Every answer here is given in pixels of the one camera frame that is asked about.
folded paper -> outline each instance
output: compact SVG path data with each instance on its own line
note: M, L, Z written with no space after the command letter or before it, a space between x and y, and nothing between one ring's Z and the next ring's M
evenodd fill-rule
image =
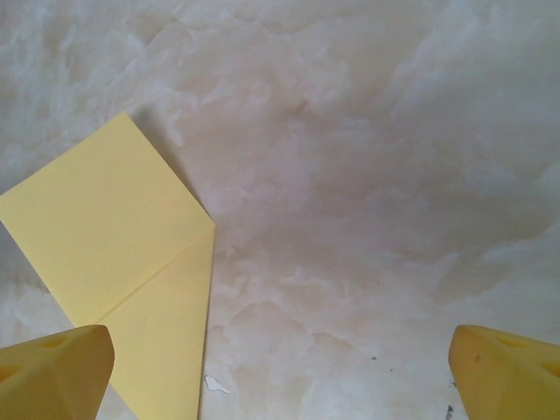
M129 117L0 196L0 219L73 324L108 327L138 418L197 418L214 223Z

yellow object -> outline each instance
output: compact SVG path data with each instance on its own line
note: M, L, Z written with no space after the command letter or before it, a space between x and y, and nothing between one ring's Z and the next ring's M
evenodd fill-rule
M560 419L560 346L461 325L449 364L470 420Z
M195 419L214 223L125 114L0 197L75 326L104 324L140 420Z
M0 349L0 418L94 420L114 359L101 325Z

yellow sticky note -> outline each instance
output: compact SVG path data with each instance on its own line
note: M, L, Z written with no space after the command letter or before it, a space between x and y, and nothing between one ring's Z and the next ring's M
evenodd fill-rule
M215 226L126 114L0 197L75 326L106 325L140 420L195 419Z
M449 364L471 420L560 419L560 346L460 325Z

white surface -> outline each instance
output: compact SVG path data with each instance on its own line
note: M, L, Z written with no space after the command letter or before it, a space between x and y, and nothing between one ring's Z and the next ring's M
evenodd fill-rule
M0 12L0 192L125 109L218 224L202 419L465 419L456 325L560 341L557 0ZM69 327L0 241L0 345Z

